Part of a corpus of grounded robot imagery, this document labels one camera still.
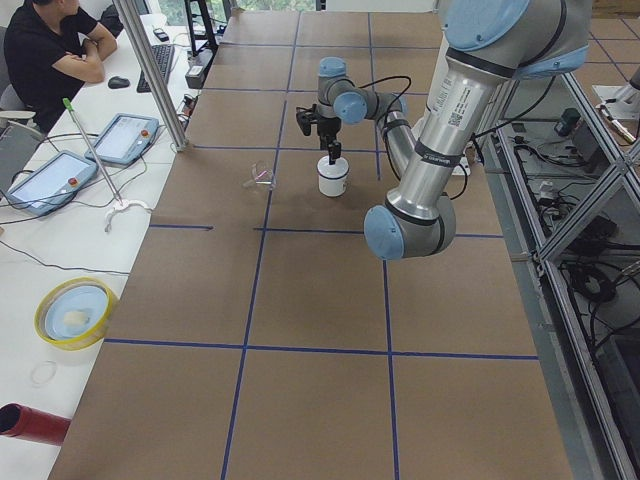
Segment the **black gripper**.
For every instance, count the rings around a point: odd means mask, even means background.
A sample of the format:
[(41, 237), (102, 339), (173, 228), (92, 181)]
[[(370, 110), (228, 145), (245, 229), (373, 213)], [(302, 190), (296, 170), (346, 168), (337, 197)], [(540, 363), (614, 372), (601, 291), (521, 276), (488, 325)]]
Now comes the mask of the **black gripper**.
[(334, 165), (341, 157), (341, 143), (337, 139), (340, 129), (341, 120), (338, 117), (320, 117), (317, 121), (320, 148), (327, 150), (330, 165)]

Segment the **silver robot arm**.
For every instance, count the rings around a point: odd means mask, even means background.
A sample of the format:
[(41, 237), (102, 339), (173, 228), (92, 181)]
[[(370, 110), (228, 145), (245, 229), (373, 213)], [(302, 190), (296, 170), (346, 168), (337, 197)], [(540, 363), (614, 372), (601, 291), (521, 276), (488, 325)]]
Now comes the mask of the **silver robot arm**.
[(400, 176), (384, 204), (365, 216), (365, 239), (378, 258), (423, 257), (448, 247), (456, 219), (445, 187), (496, 88), (579, 68), (591, 18), (589, 1), (444, 2), (448, 70), (418, 135), (396, 95), (356, 87), (338, 57), (321, 61), (321, 114), (346, 124), (375, 121)]

